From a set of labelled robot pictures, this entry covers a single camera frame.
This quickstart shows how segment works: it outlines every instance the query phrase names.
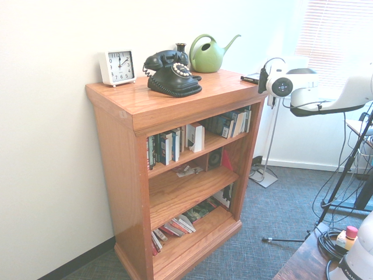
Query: black vase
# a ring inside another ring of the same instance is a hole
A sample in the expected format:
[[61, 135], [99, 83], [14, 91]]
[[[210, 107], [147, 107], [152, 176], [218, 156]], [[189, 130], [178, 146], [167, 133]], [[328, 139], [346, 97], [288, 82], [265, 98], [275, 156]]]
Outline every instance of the black vase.
[[177, 51], [181, 52], [181, 59], [183, 61], [186, 61], [186, 63], [188, 63], [188, 55], [185, 52], [186, 44], [185, 43], [176, 43], [176, 46], [177, 46]]

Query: gray carpet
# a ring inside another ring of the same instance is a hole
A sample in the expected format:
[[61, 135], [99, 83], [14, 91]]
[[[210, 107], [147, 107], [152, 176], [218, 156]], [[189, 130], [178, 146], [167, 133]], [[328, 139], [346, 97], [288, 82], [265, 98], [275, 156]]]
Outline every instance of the gray carpet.
[[[299, 248], [300, 243], [264, 243], [261, 238], [263, 236], [304, 238], [306, 231], [312, 230], [313, 224], [318, 220], [312, 213], [312, 202], [332, 173], [285, 167], [271, 167], [271, 169], [279, 180], [267, 189], [249, 181], [241, 215], [242, 230], [195, 267], [183, 280], [272, 279]], [[347, 190], [348, 193], [355, 190], [359, 182], [355, 180]], [[322, 212], [320, 201], [321, 199], [318, 199], [315, 204], [318, 215]], [[327, 214], [326, 221], [331, 219], [331, 213], [330, 211]], [[349, 214], [349, 211], [337, 211], [337, 214], [334, 217], [335, 221]], [[335, 227], [345, 228], [346, 225], [354, 225], [358, 228], [366, 215], [359, 211], [353, 212], [348, 218], [335, 223]], [[65, 280], [118, 279], [130, 279], [130, 277], [114, 250], [65, 278]]]

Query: clock face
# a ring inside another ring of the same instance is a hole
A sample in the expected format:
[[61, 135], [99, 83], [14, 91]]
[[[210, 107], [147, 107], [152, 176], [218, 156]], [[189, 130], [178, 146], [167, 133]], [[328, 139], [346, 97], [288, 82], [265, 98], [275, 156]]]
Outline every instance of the clock face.
[[109, 52], [108, 62], [113, 83], [134, 78], [132, 54], [130, 51]]

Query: white device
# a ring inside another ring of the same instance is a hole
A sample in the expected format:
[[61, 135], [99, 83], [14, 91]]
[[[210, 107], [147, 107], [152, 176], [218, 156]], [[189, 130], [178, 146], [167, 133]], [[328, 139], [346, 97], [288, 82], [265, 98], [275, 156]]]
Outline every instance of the white device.
[[310, 68], [286, 71], [286, 64], [276, 61], [272, 64], [268, 78], [259, 78], [259, 93], [265, 83], [269, 105], [273, 98], [291, 94], [290, 111], [297, 117], [317, 114], [332, 114], [353, 111], [364, 107], [373, 100], [373, 65], [350, 76], [339, 98], [335, 101], [318, 101], [318, 74]]
[[361, 224], [357, 240], [339, 267], [329, 273], [330, 280], [373, 280], [373, 212]]
[[[318, 100], [318, 74], [309, 68], [286, 71], [282, 58], [272, 64], [270, 74], [266, 63], [259, 77], [258, 92], [268, 92], [268, 105], [291, 94], [290, 111], [297, 117], [332, 114], [362, 108], [373, 100], [373, 65], [350, 76], [335, 101]], [[331, 280], [373, 280], [373, 212], [358, 230], [358, 238], [338, 268], [329, 273]]]
[[116, 87], [116, 85], [136, 81], [132, 50], [100, 52], [98, 61], [100, 62], [103, 83], [106, 85]]

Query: clock hands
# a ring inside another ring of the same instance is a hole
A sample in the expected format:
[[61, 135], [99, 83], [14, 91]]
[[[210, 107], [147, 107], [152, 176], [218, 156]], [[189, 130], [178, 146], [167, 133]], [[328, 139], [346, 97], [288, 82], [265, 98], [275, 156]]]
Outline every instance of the clock hands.
[[121, 62], [120, 62], [120, 60], [119, 60], [119, 67], [122, 67], [122, 65], [126, 62], [126, 61], [128, 61], [128, 58], [125, 60], [125, 61], [123, 61], [123, 63], [122, 64], [120, 64]]

